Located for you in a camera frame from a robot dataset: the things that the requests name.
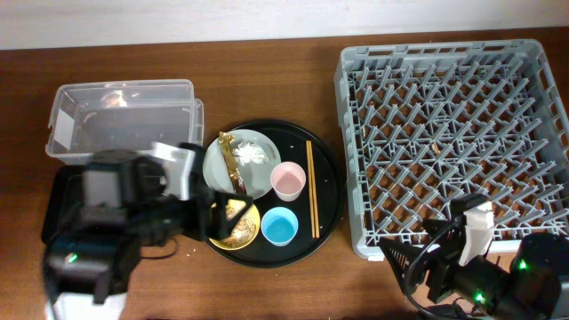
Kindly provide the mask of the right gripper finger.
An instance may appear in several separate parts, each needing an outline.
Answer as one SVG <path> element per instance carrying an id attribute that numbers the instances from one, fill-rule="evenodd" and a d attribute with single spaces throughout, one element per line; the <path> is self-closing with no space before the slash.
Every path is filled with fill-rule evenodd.
<path id="1" fill-rule="evenodd" d="M 451 220 L 432 220 L 425 219 L 422 222 L 423 229 L 434 239 L 440 231 L 443 234 L 438 238 L 439 243 L 446 243 L 453 239 L 453 232 L 456 229 L 456 223 Z"/>
<path id="2" fill-rule="evenodd" d="M 402 293 L 404 295 L 415 293 L 426 275 L 427 254 L 422 254 L 423 248 L 388 238 L 382 238 L 379 246 L 391 266 Z"/>

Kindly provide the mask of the blue cup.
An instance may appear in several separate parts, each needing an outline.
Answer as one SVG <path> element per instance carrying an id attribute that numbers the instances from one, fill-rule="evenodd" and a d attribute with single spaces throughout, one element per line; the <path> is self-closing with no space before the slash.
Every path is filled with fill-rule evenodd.
<path id="1" fill-rule="evenodd" d="M 275 207 L 261 218 L 260 231 L 275 246 L 288 245 L 297 235 L 299 222 L 288 208 Z"/>

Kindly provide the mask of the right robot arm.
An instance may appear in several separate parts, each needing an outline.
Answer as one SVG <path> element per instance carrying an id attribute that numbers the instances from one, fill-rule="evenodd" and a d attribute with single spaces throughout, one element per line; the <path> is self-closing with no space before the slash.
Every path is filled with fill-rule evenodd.
<path id="1" fill-rule="evenodd" d="M 423 221 L 430 240 L 423 247 L 383 238 L 379 246 L 403 295 L 428 288 L 430 307 L 413 305 L 420 319 L 467 319 L 469 314 L 444 299 L 456 293 L 492 319 L 568 317 L 568 240 L 534 233 L 525 236 L 510 270 L 487 259 L 493 241 L 493 205 L 482 194 L 450 203 L 449 220 Z"/>

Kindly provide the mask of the gold brown snack wrapper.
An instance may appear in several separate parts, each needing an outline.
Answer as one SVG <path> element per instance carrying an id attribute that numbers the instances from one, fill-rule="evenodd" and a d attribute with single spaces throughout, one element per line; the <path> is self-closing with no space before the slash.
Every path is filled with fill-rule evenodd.
<path id="1" fill-rule="evenodd" d="M 228 177 L 232 184 L 234 191 L 238 194 L 246 194 L 246 187 L 243 178 L 238 169 L 238 164 L 234 158 L 231 150 L 231 143 L 235 140 L 235 137 L 227 132 L 220 132 L 218 137 L 218 143 L 220 146 L 220 152 L 222 153 L 223 159 L 225 161 Z"/>

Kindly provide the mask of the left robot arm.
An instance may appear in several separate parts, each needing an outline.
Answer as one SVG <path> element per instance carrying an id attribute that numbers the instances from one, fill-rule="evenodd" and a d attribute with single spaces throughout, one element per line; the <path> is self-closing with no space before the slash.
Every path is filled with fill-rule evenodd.
<path id="1" fill-rule="evenodd" d="M 143 247 L 178 235 L 230 236 L 252 207 L 245 194 L 217 191 L 203 177 L 205 150 L 192 143 L 96 152 L 56 173 L 44 218 L 42 276 L 53 318 L 60 298 L 86 298 L 120 316 Z"/>

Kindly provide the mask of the pink cup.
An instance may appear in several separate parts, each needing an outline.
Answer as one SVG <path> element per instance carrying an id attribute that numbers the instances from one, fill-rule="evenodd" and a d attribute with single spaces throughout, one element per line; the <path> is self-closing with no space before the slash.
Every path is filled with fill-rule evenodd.
<path id="1" fill-rule="evenodd" d="M 300 196 L 307 177 L 300 165 L 294 162 L 282 162 L 272 170 L 269 180 L 281 200 L 292 202 Z"/>

